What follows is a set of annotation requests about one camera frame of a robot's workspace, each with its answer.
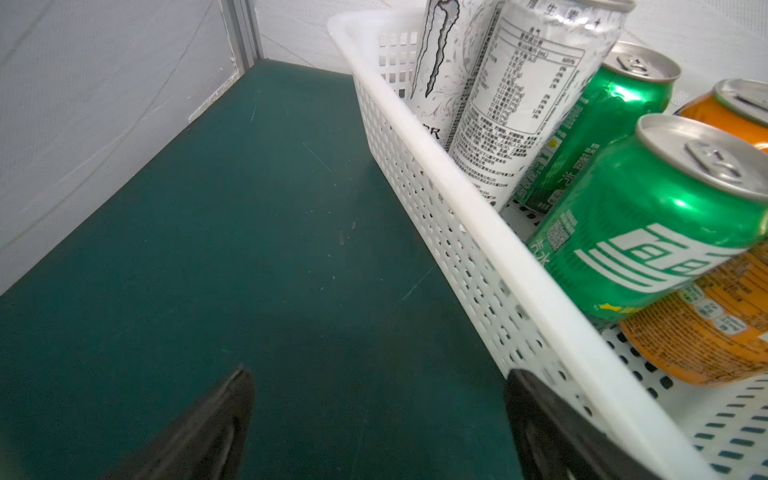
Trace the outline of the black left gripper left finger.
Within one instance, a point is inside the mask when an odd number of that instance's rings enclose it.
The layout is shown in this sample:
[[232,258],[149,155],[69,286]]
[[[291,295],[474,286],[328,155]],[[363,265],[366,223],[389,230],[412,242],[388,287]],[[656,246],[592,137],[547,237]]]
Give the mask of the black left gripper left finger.
[[254,398],[253,377],[240,365],[104,477],[236,478],[248,436]]

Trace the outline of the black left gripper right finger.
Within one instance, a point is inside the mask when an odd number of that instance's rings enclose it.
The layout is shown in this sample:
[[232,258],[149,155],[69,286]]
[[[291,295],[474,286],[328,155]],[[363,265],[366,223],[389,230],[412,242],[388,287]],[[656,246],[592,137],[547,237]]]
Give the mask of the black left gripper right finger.
[[535,374],[512,369],[505,407],[526,479],[655,479]]

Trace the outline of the white perforated plastic basket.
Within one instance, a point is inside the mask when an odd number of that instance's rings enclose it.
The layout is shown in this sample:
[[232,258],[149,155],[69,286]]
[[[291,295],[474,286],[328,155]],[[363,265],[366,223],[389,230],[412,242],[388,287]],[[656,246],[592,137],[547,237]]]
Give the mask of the white perforated plastic basket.
[[422,129],[404,99],[421,8],[333,16],[367,142],[411,222],[519,401],[543,400],[553,426],[607,446],[628,477],[763,479],[767,378],[696,387],[645,359],[618,328],[595,330],[534,260],[538,220],[496,212]]

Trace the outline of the orange Fanta can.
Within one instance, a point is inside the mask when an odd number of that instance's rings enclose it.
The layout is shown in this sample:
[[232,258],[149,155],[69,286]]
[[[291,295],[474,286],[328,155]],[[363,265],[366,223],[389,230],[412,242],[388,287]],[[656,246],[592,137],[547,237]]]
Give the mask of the orange Fanta can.
[[692,385],[767,371],[767,244],[711,270],[620,323],[651,364]]

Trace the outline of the green soda can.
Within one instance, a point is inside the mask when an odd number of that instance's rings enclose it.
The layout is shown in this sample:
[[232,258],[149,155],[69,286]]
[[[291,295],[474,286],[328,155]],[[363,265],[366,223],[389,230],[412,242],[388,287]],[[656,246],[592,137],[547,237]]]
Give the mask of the green soda can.
[[766,154],[704,123],[647,114],[577,175],[527,247],[601,329],[766,234]]
[[617,42],[520,180],[514,199],[546,214],[605,147],[663,112],[681,68],[648,47]]

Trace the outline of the white Monster energy can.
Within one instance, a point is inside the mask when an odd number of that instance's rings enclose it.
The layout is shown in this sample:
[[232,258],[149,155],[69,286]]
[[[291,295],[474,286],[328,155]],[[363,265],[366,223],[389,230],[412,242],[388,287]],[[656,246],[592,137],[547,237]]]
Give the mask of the white Monster energy can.
[[504,3],[427,3],[406,104],[427,133],[448,149]]

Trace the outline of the orange Schweppes can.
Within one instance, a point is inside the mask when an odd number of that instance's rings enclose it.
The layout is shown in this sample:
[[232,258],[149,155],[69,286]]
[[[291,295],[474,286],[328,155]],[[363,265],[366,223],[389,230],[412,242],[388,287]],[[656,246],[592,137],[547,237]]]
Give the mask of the orange Schweppes can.
[[732,78],[716,83],[710,92],[675,112],[713,126],[767,152],[767,83]]

